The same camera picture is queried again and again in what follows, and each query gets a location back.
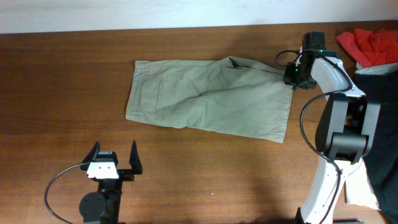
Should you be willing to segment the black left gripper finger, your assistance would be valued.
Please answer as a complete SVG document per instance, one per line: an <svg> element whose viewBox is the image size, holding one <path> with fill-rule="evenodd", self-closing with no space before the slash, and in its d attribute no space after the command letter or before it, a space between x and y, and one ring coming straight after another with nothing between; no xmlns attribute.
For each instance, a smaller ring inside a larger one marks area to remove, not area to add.
<svg viewBox="0 0 398 224"><path fill-rule="evenodd" d="M138 155L137 144L135 140L132 142L129 164L134 174L142 174L142 164Z"/></svg>
<svg viewBox="0 0 398 224"><path fill-rule="evenodd" d="M96 141L92 150L86 155L86 157L82 160L82 165L80 167L81 170L88 170L89 165L96 159L97 154L100 151L100 142Z"/></svg>

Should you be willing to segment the khaki green shorts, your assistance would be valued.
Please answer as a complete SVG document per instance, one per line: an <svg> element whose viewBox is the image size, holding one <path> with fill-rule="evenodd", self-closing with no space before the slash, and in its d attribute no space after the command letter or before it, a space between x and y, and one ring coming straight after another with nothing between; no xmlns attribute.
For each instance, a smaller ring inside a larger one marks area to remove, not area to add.
<svg viewBox="0 0 398 224"><path fill-rule="evenodd" d="M135 62L126 119L282 143L292 89L282 70L246 58Z"/></svg>

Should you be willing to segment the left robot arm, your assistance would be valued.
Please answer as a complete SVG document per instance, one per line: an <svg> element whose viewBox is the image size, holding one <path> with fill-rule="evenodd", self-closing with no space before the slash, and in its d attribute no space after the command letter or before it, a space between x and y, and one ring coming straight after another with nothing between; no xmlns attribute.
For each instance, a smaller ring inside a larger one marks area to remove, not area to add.
<svg viewBox="0 0 398 224"><path fill-rule="evenodd" d="M123 183L134 181L134 176L143 172L135 141L131 146L129 165L129 169L118 169L116 153L100 151L100 143L95 143L81 166L87 177L98 183L97 191L86 194L79 204L84 223L119 223Z"/></svg>

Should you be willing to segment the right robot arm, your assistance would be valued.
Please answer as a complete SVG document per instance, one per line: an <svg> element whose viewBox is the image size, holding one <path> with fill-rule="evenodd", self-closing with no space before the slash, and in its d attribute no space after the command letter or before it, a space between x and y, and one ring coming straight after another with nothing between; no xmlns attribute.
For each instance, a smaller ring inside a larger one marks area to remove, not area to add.
<svg viewBox="0 0 398 224"><path fill-rule="evenodd" d="M314 88L322 93L303 107L300 131L309 148L319 156L317 171L296 223L333 223L336 201L349 175L364 167L371 150L380 104L370 100L344 71L337 53L329 50L297 50L297 57L285 65L284 82L293 89ZM327 99L312 144L304 130L307 108Z"/></svg>

